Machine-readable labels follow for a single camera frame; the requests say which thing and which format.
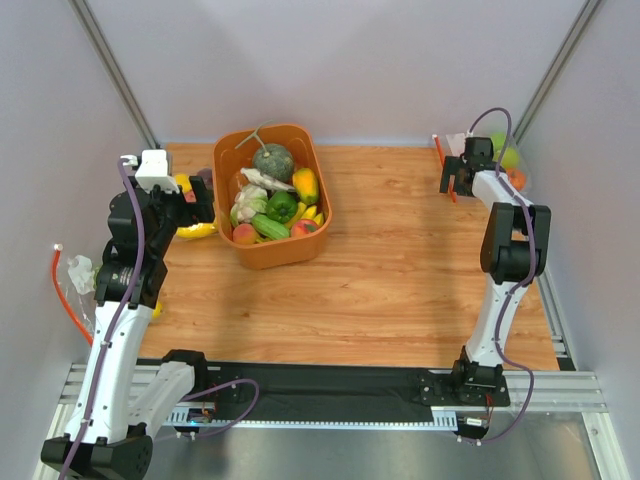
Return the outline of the clear zip bag orange seal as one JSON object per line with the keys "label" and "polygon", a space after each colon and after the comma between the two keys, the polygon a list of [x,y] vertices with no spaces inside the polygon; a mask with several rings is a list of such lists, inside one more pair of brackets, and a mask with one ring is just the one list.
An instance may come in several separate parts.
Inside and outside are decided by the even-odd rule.
{"label": "clear zip bag orange seal", "polygon": [[[435,143],[436,151],[437,151],[437,154],[438,154],[438,157],[439,157],[439,161],[440,161],[440,164],[441,164],[442,168],[443,168],[443,164],[444,164],[444,158],[446,156],[458,157],[458,156],[461,156],[463,154],[463,151],[464,151],[464,148],[465,148],[465,139],[467,137],[471,137],[471,135],[470,134],[465,134],[465,133],[447,134],[445,136],[445,140],[446,140],[446,143],[448,144],[449,151],[446,152],[444,147],[443,147],[443,145],[442,145],[440,136],[437,135],[437,134],[433,134],[432,135],[432,140]],[[522,155],[521,155],[521,153],[520,153],[520,151],[518,149],[518,146],[517,146],[517,150],[518,150],[519,155],[520,155],[520,162],[519,162],[519,165],[518,165],[517,169],[522,170],[528,177],[528,167],[526,166],[525,161],[522,159]],[[502,161],[503,155],[504,155],[504,151],[502,151],[499,159],[497,161],[495,161],[495,166],[497,164],[500,164],[500,171],[503,172],[507,176],[507,173],[506,173],[507,169],[503,169],[501,167],[501,161]],[[490,172],[492,176],[495,175],[495,169],[494,170],[487,170],[487,172]],[[527,181],[527,186],[526,186],[525,190],[523,191],[523,193],[525,193],[528,188],[529,188],[529,179]],[[454,203],[457,203],[458,199],[462,199],[463,197],[470,198],[470,197],[473,196],[473,194],[472,195],[457,195],[456,193],[453,193],[451,191],[447,192],[446,194],[448,194],[450,196],[451,200]]]}

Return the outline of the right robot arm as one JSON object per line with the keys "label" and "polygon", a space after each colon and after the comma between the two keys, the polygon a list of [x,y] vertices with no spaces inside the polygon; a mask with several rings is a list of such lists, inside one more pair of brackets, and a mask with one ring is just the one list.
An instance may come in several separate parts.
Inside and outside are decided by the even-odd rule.
{"label": "right robot arm", "polygon": [[444,160],[440,191],[473,197],[489,211],[480,250],[486,290],[474,331],[449,376],[463,402],[497,401],[506,392],[503,366],[515,366],[505,345],[517,308],[546,266],[551,210],[526,199],[494,161],[488,137],[467,135],[464,150]]}

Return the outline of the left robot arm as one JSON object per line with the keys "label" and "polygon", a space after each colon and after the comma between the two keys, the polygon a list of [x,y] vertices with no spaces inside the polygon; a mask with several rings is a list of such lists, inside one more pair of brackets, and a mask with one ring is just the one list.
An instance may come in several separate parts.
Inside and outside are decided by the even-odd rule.
{"label": "left robot arm", "polygon": [[62,479],[141,479],[153,440],[176,404],[207,382],[203,353],[172,350],[143,392],[130,398],[141,342],[167,274],[177,230],[214,219],[203,178],[191,191],[144,190],[132,176],[110,202],[95,292],[95,334],[81,390],[63,434],[44,442],[41,461]]}

